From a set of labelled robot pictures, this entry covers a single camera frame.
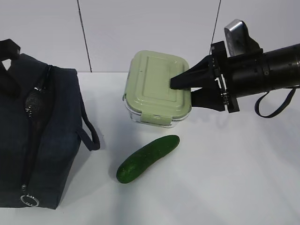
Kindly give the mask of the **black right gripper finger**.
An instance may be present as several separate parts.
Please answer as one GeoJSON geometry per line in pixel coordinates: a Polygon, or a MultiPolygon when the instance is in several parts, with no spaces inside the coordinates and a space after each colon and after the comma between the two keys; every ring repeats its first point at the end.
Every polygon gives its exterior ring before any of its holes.
{"type": "Polygon", "coordinates": [[[218,112],[225,111],[220,88],[201,88],[191,92],[192,107],[212,109],[218,112]]]}
{"type": "Polygon", "coordinates": [[[211,88],[214,82],[212,55],[208,55],[189,70],[171,78],[170,88],[174,90],[211,88]]]}

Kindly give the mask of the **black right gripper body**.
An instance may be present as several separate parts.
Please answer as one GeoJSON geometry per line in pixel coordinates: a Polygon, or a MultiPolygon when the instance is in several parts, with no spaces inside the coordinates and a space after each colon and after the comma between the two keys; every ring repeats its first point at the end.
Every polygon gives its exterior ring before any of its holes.
{"type": "Polygon", "coordinates": [[[220,96],[229,113],[239,112],[236,94],[233,88],[233,79],[229,67],[228,56],[224,41],[216,42],[210,46],[214,76],[219,81],[220,96]]]}

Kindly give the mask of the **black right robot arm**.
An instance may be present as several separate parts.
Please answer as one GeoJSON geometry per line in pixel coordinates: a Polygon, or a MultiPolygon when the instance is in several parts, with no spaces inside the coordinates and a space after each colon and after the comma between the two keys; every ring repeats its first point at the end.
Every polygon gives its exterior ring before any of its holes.
{"type": "Polygon", "coordinates": [[[223,41],[211,45],[211,54],[198,64],[170,79],[174,90],[196,88],[191,106],[229,113],[238,112],[238,98],[273,90],[289,89],[281,106],[267,118],[279,115],[300,87],[300,46],[270,52],[257,48],[228,57],[223,41]]]}

